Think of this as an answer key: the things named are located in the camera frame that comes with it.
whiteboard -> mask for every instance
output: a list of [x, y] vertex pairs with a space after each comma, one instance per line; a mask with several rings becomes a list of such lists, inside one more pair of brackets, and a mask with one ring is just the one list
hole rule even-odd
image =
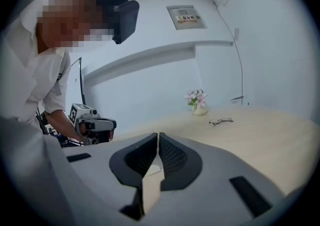
[[81, 79], [81, 58], [71, 65], [65, 96], [65, 114], [69, 117], [72, 103], [83, 104]]

black rectangular slot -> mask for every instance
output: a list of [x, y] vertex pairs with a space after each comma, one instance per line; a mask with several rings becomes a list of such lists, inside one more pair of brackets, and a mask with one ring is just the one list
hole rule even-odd
[[68, 161], [71, 162], [76, 162], [82, 159], [86, 159], [91, 157], [91, 155], [89, 155], [88, 153], [82, 153], [82, 154], [78, 154], [78, 155], [73, 155], [73, 156], [67, 156], [66, 158], [68, 159]]
[[229, 181], [254, 217], [258, 217], [271, 208], [271, 205], [243, 176], [232, 178]]

table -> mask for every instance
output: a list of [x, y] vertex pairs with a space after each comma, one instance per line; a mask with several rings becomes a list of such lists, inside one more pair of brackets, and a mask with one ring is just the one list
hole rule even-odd
[[[215, 127], [210, 120], [231, 117]], [[190, 111], [115, 132], [113, 141], [144, 133], [164, 132], [225, 149], [273, 181], [287, 195], [305, 184], [319, 159], [320, 127], [281, 111], [250, 108], [210, 108], [203, 116]]]

wooden table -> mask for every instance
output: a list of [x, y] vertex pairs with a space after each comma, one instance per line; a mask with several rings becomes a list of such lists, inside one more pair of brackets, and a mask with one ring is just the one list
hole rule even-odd
[[[215, 127], [210, 120], [231, 117]], [[308, 181], [320, 150], [320, 127], [280, 111], [210, 108], [204, 116], [190, 111], [161, 118], [114, 135], [114, 141], [165, 132], [225, 149], [271, 179], [285, 195]]]

shirt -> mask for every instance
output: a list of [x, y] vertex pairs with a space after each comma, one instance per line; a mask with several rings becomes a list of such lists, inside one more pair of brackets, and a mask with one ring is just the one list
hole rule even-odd
[[39, 128], [35, 116], [39, 101], [48, 113], [65, 110], [71, 69], [65, 48], [38, 54], [36, 25], [48, 0], [34, 0], [6, 29], [2, 41], [1, 113]]

